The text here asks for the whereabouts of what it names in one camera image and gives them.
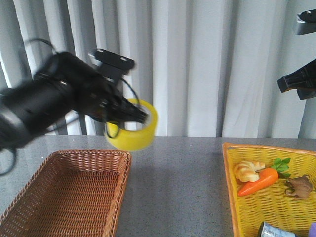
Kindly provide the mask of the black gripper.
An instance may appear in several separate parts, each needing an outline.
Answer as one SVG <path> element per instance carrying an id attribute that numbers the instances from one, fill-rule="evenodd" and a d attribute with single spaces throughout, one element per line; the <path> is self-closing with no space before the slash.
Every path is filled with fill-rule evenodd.
<path id="1" fill-rule="evenodd" d="M 56 53 L 36 72 L 71 88 L 72 109 L 96 121 L 145 123 L 147 113 L 132 104 L 99 71 L 69 52 Z"/>
<path id="2" fill-rule="evenodd" d="M 297 89 L 300 100 L 316 97 L 316 60 L 277 80 L 281 93 Z"/>

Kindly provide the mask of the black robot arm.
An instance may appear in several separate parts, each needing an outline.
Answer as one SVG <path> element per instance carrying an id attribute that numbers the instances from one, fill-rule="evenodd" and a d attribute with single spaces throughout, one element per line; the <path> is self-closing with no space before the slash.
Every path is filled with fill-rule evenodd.
<path id="1" fill-rule="evenodd" d="M 130 102 L 117 81 L 134 68 L 134 61 L 96 49 L 93 68 L 69 52 L 48 58 L 32 81 L 0 93 L 0 147 L 16 149 L 45 134 L 69 111 L 99 122 L 144 123 L 139 101 Z"/>

